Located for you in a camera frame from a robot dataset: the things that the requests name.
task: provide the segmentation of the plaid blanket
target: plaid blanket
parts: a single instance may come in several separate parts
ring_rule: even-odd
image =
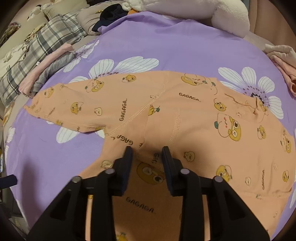
[[[8,106],[20,94],[18,88],[21,81],[37,62],[41,62],[62,44],[74,44],[87,35],[78,24],[76,14],[73,12],[55,16],[29,43],[24,60],[8,68],[6,75],[0,79],[0,97],[4,106]]]

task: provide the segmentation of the white plush toy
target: white plush toy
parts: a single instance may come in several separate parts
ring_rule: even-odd
[[[241,0],[123,0],[126,11],[150,11],[177,18],[212,18],[214,28],[241,38],[250,30],[248,10]]]

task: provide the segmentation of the pink folded garment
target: pink folded garment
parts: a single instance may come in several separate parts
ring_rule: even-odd
[[[71,44],[64,43],[61,47],[59,47],[56,51],[52,52],[48,56],[44,58],[44,60],[37,65],[31,72],[27,74],[27,76],[20,83],[19,91],[24,93],[25,95],[30,94],[30,90],[38,79],[39,75],[58,57],[64,54],[67,51],[73,51],[73,47]]]
[[[282,73],[291,94],[296,97],[296,68],[275,55],[270,56],[270,59]]]

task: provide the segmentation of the mattress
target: mattress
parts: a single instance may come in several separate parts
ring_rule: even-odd
[[[255,75],[243,76],[246,68],[253,69]],[[43,89],[97,76],[151,70],[198,73],[215,77],[238,92],[261,95],[265,106],[291,135],[295,134],[295,98],[262,51],[196,21],[150,12],[126,16],[102,28],[102,35],[78,49],[77,57]],[[253,83],[253,90],[242,89],[248,82]],[[102,131],[78,133],[34,118],[24,109],[18,112],[8,131],[5,161],[7,174],[15,174],[19,180],[11,189],[30,227],[70,178],[99,157],[103,143]],[[272,237],[295,209],[294,189],[295,184]]]

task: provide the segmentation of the beige cloth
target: beige cloth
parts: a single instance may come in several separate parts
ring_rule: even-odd
[[[123,1],[106,1],[99,5],[94,5],[89,8],[82,9],[76,16],[76,19],[81,27],[87,32],[88,35],[101,34],[100,32],[94,32],[91,29],[100,20],[101,12],[108,6],[113,4],[121,4]]]
[[[265,44],[265,49],[263,51],[269,58],[272,55],[275,55],[284,62],[296,68],[296,53],[292,47],[287,45],[271,46]]]
[[[81,172],[83,178],[111,167],[127,145],[133,148],[128,188],[113,198],[118,240],[178,240],[182,199],[167,189],[163,146],[198,175],[222,176],[269,235],[291,194],[293,136],[258,98],[215,78],[169,71],[115,74],[57,84],[25,109],[71,130],[104,130],[101,155]]]
[[[296,97],[296,68],[275,55],[270,56],[270,59],[282,73],[291,94]]]

